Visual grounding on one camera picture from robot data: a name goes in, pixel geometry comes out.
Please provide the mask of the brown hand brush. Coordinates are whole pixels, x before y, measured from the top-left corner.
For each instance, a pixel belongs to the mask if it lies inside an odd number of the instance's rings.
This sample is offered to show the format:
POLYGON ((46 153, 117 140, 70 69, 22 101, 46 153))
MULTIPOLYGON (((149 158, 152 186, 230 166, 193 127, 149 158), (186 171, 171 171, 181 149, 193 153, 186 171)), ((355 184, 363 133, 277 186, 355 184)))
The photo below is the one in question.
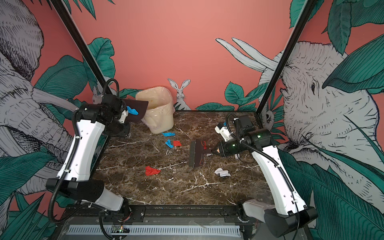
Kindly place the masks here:
POLYGON ((207 147, 204 150, 202 145, 203 140, 193 140, 190 144, 190 156, 189 156, 189 167, 198 168, 204 164, 205 156, 211 154, 211 149, 207 147))

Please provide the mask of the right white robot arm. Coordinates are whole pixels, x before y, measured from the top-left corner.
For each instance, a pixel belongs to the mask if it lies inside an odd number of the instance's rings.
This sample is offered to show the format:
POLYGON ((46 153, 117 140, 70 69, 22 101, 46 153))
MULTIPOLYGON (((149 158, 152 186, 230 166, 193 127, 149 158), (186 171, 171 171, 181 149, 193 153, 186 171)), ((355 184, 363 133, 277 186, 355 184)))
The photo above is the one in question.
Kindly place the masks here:
POLYGON ((227 127, 216 127, 215 131, 223 140, 212 149, 212 153, 229 157, 245 150, 250 151, 271 190, 274 200, 272 206, 256 200, 248 200, 242 204, 247 217, 265 223, 276 238, 297 232, 318 217, 317 210, 308 206, 295 189, 267 129, 251 131, 237 137, 233 137, 227 127))

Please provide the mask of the dark brown dustpan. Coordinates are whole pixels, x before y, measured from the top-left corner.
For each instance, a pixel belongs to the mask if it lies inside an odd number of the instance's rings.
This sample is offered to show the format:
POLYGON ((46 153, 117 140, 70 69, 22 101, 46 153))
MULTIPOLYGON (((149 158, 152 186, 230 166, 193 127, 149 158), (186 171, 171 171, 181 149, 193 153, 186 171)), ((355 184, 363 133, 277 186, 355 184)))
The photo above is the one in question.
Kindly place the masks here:
POLYGON ((140 122, 146 114, 149 102, 138 100, 123 100, 129 109, 127 110, 126 122, 137 123, 140 122))

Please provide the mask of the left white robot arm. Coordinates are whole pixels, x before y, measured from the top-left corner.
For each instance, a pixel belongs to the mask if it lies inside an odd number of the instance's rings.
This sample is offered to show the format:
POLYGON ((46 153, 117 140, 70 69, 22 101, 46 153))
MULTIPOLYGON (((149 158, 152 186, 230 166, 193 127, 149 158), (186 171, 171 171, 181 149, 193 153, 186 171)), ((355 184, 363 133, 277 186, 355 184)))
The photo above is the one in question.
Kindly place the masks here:
POLYGON ((107 190, 102 181, 91 180, 91 165, 102 134, 123 135, 129 132, 127 105, 115 95, 104 95, 101 104, 83 104, 75 110, 72 123, 75 137, 68 156, 55 178, 46 187, 77 201, 87 201, 109 211, 120 211, 124 199, 107 190))

